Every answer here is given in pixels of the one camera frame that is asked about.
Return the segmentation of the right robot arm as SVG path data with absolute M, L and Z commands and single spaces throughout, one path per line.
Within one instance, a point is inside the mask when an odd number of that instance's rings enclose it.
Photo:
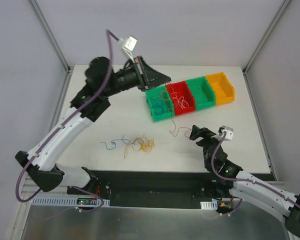
M 300 239 L 300 193 L 279 189 L 230 161 L 222 143 L 232 140 L 232 128 L 222 125 L 215 133 L 193 125 L 189 138 L 202 148 L 204 167 L 216 176 L 218 196 L 230 194 L 249 202 L 284 223 L 286 230 Z

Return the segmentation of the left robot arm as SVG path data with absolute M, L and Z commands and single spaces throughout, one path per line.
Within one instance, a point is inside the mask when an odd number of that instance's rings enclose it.
M 73 140 L 90 127 L 109 107 L 109 97 L 134 87 L 145 92 L 171 82 L 171 78 L 149 66 L 142 56 L 127 60 L 114 72 L 107 57 L 93 59 L 85 71 L 85 85 L 70 102 L 62 119 L 29 151 L 15 159 L 43 192 L 60 185 L 75 186 L 84 194 L 95 191 L 96 178 L 87 168 L 71 168 L 57 160 Z

